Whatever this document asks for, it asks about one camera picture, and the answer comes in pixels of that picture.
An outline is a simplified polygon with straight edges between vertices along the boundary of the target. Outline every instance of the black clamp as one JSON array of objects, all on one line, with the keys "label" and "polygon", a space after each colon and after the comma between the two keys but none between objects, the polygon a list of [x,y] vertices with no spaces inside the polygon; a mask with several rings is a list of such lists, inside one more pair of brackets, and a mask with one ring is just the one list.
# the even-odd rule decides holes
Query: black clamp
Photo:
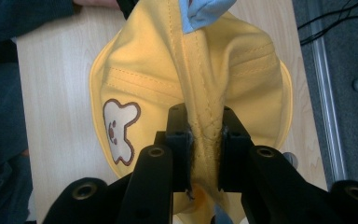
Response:
[{"label": "black clamp", "polygon": [[[358,223],[358,182],[339,181],[330,192],[309,184],[278,150],[254,146],[228,107],[222,135],[216,187],[241,193],[249,223]],[[172,223],[173,193],[191,191],[192,143],[185,105],[175,105],[166,132],[141,151],[131,174],[109,186],[77,180],[44,223]]]}]

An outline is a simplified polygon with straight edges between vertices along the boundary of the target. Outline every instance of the bear face embroidery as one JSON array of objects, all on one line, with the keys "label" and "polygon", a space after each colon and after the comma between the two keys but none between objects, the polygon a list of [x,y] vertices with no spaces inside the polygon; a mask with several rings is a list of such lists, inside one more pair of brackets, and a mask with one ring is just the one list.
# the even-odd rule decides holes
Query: bear face embroidery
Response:
[{"label": "bear face embroidery", "polygon": [[103,106],[103,118],[113,161],[122,161],[130,165],[133,160],[134,148],[127,138],[127,129],[141,116],[141,108],[132,102],[122,105],[118,100],[111,99]]}]

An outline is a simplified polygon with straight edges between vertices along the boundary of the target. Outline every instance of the hand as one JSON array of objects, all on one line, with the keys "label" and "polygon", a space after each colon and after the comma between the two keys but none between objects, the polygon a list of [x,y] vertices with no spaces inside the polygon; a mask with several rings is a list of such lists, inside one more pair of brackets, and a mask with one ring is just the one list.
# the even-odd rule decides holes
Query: hand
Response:
[{"label": "hand", "polygon": [[73,0],[75,4],[83,7],[111,7],[120,9],[117,0]]},{"label": "hand", "polygon": [[28,149],[25,149],[22,151],[21,155],[23,157],[29,157],[30,156],[30,151]]}]

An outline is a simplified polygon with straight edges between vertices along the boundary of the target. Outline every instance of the person's arm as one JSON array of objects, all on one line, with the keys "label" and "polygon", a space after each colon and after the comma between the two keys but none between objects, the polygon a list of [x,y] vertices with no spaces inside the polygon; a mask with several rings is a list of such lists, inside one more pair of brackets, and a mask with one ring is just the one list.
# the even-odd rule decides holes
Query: person's arm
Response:
[{"label": "person's arm", "polygon": [[47,21],[73,15],[73,3],[117,8],[116,0],[0,0],[0,41],[23,35]]}]

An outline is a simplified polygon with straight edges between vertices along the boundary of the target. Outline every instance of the table surface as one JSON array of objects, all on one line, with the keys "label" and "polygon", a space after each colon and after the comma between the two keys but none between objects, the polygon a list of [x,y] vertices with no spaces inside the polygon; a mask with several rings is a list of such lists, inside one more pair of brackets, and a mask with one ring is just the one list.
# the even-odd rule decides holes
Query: table surface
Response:
[{"label": "table surface", "polygon": [[[294,115],[281,151],[294,153],[300,174],[326,189],[292,1],[240,0],[230,11],[266,31],[287,65],[294,86]],[[71,18],[49,22],[18,38],[39,223],[73,181],[88,176],[110,184],[117,179],[94,132],[89,71],[94,58],[124,22],[121,12],[84,7]]]}]

